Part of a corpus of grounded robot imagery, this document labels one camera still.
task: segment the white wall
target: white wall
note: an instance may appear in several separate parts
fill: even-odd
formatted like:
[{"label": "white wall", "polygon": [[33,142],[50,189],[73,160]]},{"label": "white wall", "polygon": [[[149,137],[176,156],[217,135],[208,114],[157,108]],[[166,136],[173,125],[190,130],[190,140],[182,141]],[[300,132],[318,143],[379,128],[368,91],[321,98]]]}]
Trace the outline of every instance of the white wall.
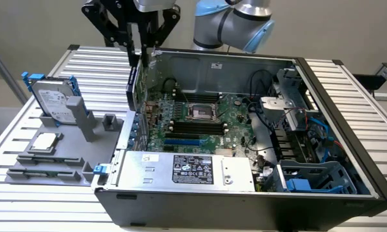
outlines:
[{"label": "white wall", "polygon": [[[102,46],[82,0],[0,0],[0,56],[15,78],[47,73],[69,44]],[[194,0],[165,46],[189,48]],[[260,54],[340,59],[356,73],[387,62],[387,0],[272,0],[276,26]]]}]

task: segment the motherboard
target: motherboard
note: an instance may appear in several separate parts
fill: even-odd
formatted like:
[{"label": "motherboard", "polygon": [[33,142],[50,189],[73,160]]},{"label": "motherboard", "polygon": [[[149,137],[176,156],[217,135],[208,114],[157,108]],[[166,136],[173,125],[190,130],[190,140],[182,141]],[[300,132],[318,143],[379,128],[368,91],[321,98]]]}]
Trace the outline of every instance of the motherboard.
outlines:
[{"label": "motherboard", "polygon": [[150,92],[148,151],[254,157],[246,149],[253,137],[248,105],[249,99],[234,94]]}]

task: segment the metal pole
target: metal pole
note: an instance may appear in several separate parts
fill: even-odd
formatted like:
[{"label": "metal pole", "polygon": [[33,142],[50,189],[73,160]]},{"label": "metal pole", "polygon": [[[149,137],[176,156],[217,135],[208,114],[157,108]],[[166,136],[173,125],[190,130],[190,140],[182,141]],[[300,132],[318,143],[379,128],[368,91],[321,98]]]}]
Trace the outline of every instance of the metal pole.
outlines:
[{"label": "metal pole", "polygon": [[14,81],[7,69],[5,68],[5,65],[2,64],[1,60],[0,60],[0,75],[2,76],[2,79],[5,80],[9,88],[11,89],[18,101],[23,105],[26,103],[27,98],[22,92],[21,87],[18,86],[17,82]]}]

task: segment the label sticker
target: label sticker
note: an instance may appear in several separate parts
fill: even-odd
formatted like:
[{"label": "label sticker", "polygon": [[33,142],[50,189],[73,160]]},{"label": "label sticker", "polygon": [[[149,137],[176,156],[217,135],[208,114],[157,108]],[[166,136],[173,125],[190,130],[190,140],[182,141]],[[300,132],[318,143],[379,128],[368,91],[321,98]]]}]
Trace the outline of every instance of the label sticker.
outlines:
[{"label": "label sticker", "polygon": [[210,64],[210,69],[221,69],[221,64],[220,63],[212,63]]},{"label": "label sticker", "polygon": [[158,154],[142,154],[141,162],[158,162]]},{"label": "label sticker", "polygon": [[63,94],[57,91],[43,89],[38,90],[38,94],[51,118],[61,123],[75,124],[73,113],[65,106],[66,99]]},{"label": "label sticker", "polygon": [[172,181],[178,184],[212,185],[212,157],[173,156]]}]

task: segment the blue pcie slot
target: blue pcie slot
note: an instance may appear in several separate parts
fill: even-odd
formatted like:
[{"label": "blue pcie slot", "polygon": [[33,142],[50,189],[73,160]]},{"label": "blue pcie slot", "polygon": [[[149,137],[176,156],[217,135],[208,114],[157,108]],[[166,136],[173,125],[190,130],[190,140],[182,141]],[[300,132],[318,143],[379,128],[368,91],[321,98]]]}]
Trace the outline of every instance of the blue pcie slot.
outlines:
[{"label": "blue pcie slot", "polygon": [[189,145],[189,146],[200,146],[200,140],[189,140],[189,139],[165,139],[164,144],[168,144],[168,145]]}]

